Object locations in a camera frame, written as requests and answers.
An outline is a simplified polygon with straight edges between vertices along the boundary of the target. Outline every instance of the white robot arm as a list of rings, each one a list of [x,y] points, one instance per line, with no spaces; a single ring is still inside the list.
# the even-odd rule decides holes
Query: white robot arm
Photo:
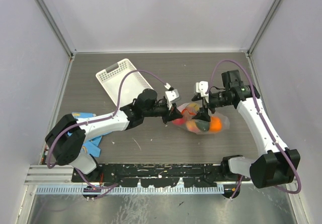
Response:
[[[255,107],[250,86],[244,86],[243,82],[240,80],[238,70],[223,73],[222,80],[225,91],[216,93],[207,93],[207,82],[198,82],[195,84],[195,96],[192,100],[202,100],[203,104],[194,119],[208,121],[208,119],[210,119],[208,114],[209,110],[213,113],[217,107],[234,105],[244,118],[252,133],[259,156],[257,160],[248,159],[243,156],[224,157],[221,162],[222,174],[227,176],[231,174],[247,176],[252,179],[257,188],[292,182],[294,173],[267,132],[261,116]],[[298,151],[289,150],[288,146],[277,134],[266,115],[262,100],[256,89],[255,95],[255,101],[257,101],[259,106],[260,114],[267,123],[271,133],[276,138],[276,142],[278,142],[297,169],[300,161]]]
[[[175,102],[180,99],[176,89],[169,89],[165,96],[157,99],[156,91],[145,89],[133,100],[133,103],[121,107],[116,115],[113,113],[91,117],[75,119],[71,114],[67,114],[48,133],[45,141],[52,147],[54,140],[66,128],[78,124],[86,123],[74,127],[70,130],[71,135],[65,133],[57,142],[53,149],[53,155],[58,165],[72,165],[84,174],[90,174],[97,168],[95,159],[81,152],[84,142],[107,132],[124,131],[140,125],[145,117],[161,117],[164,123],[178,118],[182,118]]]

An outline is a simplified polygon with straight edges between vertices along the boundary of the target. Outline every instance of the orange fruit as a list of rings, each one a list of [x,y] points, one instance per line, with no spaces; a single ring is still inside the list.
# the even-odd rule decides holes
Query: orange fruit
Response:
[[[219,132],[221,130],[222,130],[222,124],[219,117],[211,117],[209,131]]]

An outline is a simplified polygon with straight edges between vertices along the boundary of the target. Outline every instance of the gray wooden floor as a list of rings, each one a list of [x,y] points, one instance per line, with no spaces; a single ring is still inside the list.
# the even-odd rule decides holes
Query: gray wooden floor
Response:
[[[117,53],[77,54],[73,62],[59,117],[71,112],[93,112],[97,115],[115,110],[115,105],[97,81],[95,74],[128,58],[137,69],[152,71],[173,87],[182,97],[178,105],[191,102],[195,82],[208,81],[215,64],[226,58],[249,65],[243,53]],[[232,63],[222,65],[214,85],[222,87],[221,73],[237,69]],[[159,98],[165,88],[153,77],[143,74]],[[242,117],[233,107],[218,109],[230,120],[230,129],[216,135],[196,135],[159,118],[146,118],[134,129],[113,132],[103,137],[99,163],[220,163],[222,157],[243,155],[257,157],[253,137]]]

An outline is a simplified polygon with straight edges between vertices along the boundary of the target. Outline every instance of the blue cloth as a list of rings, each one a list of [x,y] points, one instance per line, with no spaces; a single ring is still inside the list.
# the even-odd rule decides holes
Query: blue cloth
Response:
[[[73,112],[72,113],[73,117],[74,118],[89,118],[89,117],[95,117],[95,114],[93,113],[88,113],[88,112]],[[101,153],[101,149],[98,147],[101,140],[102,140],[102,136],[106,135],[106,134],[109,134],[108,133],[105,133],[101,136],[97,136],[97,137],[94,137],[90,140],[87,140],[83,146],[82,146],[82,150],[81,151],[84,151],[85,153],[87,154],[90,154],[94,157],[99,157],[100,156],[100,153]]]

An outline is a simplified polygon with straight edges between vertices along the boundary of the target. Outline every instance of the white wall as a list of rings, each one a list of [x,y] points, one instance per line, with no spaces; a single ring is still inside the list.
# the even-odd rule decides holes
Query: white wall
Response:
[[[301,198],[321,223],[322,0],[284,0],[254,53],[269,115],[301,154]]]
[[[78,52],[249,49],[273,0],[45,0]]]
[[[68,57],[34,0],[0,0],[0,217],[14,222]]]

